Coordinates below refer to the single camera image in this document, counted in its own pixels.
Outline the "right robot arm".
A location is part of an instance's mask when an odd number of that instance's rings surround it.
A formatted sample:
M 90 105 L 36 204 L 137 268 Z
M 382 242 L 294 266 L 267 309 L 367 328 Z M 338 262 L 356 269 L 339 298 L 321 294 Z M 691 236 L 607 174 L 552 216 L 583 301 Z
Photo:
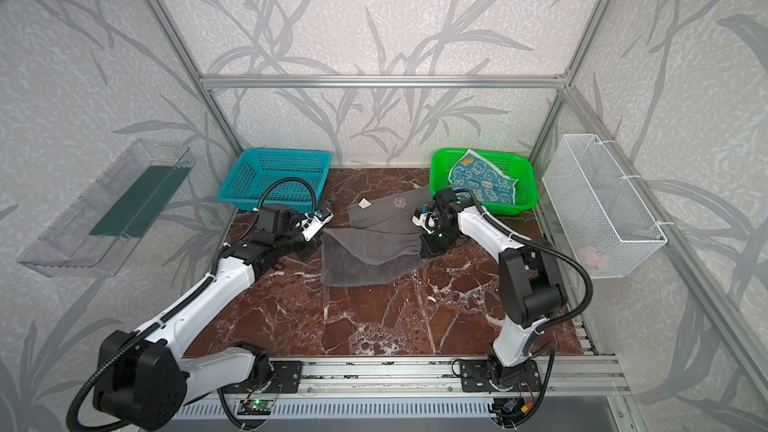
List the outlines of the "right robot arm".
M 440 256 L 467 237 L 479 244 L 498 264 L 499 291 L 505 320 L 488 354 L 491 383 L 512 386 L 534 360 L 536 338 L 584 312 L 594 296 L 592 279 L 576 259 L 535 241 L 493 216 L 467 189 L 444 188 L 432 201 L 415 209 L 414 225 L 422 229 L 420 256 Z M 560 264 L 581 277 L 580 302 L 564 313 L 568 302 Z

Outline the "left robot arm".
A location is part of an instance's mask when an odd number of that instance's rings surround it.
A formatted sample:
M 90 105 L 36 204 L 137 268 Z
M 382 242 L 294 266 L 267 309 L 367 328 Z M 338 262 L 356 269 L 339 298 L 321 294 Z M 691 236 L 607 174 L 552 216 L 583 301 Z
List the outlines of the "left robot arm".
M 87 398 L 115 417 L 103 425 L 105 431 L 128 425 L 156 431 L 183 406 L 211 392 L 222 396 L 234 385 L 248 391 L 269 388 L 278 376 L 262 347 L 240 343 L 197 358 L 185 353 L 208 323 L 283 257 L 311 256 L 332 217 L 324 207 L 309 214 L 282 204 L 260 207 L 246 232 L 222 245 L 210 271 L 192 289 L 134 331 L 115 331 L 102 342 L 96 371 L 68 408 L 68 429 L 87 430 L 79 419 Z

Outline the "grey terry towel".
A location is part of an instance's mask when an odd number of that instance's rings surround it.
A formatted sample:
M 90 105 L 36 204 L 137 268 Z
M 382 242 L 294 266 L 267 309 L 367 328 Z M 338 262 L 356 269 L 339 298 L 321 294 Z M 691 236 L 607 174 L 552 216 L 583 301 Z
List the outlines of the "grey terry towel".
M 322 237 L 321 281 L 328 287 L 385 285 L 429 264 L 420 256 L 423 230 L 416 209 L 432 202 L 427 188 L 396 193 L 347 207 L 349 226 Z

